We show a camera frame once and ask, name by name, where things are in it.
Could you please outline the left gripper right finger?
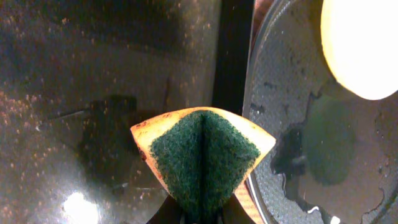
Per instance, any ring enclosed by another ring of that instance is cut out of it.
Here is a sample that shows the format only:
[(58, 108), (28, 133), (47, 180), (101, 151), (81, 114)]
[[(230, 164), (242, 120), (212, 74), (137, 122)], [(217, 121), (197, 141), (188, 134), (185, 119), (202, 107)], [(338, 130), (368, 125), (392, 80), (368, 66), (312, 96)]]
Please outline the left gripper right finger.
[(233, 194), (222, 208), (223, 224), (254, 224)]

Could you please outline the yellow green scrub sponge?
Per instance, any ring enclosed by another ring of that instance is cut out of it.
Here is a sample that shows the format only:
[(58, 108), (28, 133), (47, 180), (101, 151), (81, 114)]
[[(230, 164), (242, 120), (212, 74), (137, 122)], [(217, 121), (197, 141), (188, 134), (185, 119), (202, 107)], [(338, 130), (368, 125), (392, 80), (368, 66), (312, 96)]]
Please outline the yellow green scrub sponge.
[(144, 162), (189, 223), (219, 211), (276, 144), (252, 121), (226, 110), (171, 111), (131, 127)]

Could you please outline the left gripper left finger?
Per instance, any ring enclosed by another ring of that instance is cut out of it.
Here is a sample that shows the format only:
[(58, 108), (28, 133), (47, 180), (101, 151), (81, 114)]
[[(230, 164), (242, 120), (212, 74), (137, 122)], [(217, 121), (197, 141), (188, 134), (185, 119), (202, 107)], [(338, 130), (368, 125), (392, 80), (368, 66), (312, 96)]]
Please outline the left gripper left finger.
[(178, 203), (168, 196), (147, 224), (180, 224), (182, 213)]

